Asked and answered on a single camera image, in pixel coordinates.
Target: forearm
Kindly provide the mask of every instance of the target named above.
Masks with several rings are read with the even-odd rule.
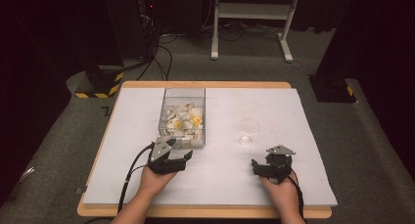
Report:
[[[146,220],[147,212],[154,196],[145,192],[138,192],[131,201],[124,206],[112,224],[141,224]]]
[[[281,216],[282,224],[304,224],[305,221],[302,219],[298,212],[294,213],[285,213]]]

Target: gray carpet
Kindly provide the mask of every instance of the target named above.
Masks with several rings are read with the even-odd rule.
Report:
[[[221,32],[226,38],[235,34]],[[210,59],[210,39],[167,36],[172,53],[169,80],[287,81],[297,88],[339,205],[333,215],[308,223],[415,223],[415,184],[366,102],[358,81],[348,79],[356,104],[318,103],[307,80],[318,68],[333,32],[290,31],[295,62],[285,63],[274,34],[219,40],[219,59]],[[169,55],[157,60],[168,67]],[[143,67],[128,71],[136,79]],[[68,80],[73,93],[83,73]],[[161,80],[152,63],[142,80]],[[0,223],[84,223],[76,209],[116,100],[72,98],[27,167],[35,171],[0,209]],[[98,220],[94,223],[109,223]],[[276,220],[148,219],[148,223],[276,223]]]

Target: human hand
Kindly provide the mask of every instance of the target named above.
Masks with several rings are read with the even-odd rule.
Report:
[[[294,172],[291,172],[290,177],[298,183]],[[283,223],[304,223],[300,216],[299,195],[296,186],[289,178],[284,179],[280,184],[274,184],[266,177],[259,176],[259,180],[280,212]]]
[[[164,190],[167,183],[173,179],[176,174],[177,172],[159,175],[154,173],[149,167],[145,166],[141,173],[140,187],[138,188],[137,194],[145,193],[154,198]]]

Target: black equipment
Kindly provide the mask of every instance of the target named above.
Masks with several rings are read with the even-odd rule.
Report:
[[[279,184],[288,177],[293,170],[291,168],[293,159],[291,156],[286,155],[294,155],[296,152],[291,151],[284,146],[277,146],[266,151],[269,152],[268,156],[265,158],[268,165],[258,164],[252,159],[254,175],[276,179]]]

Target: yellow object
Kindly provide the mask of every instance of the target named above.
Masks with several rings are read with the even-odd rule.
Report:
[[[191,118],[192,118],[193,126],[195,126],[195,127],[199,127],[199,125],[201,125],[202,122],[203,122],[203,120],[200,116],[191,117]]]

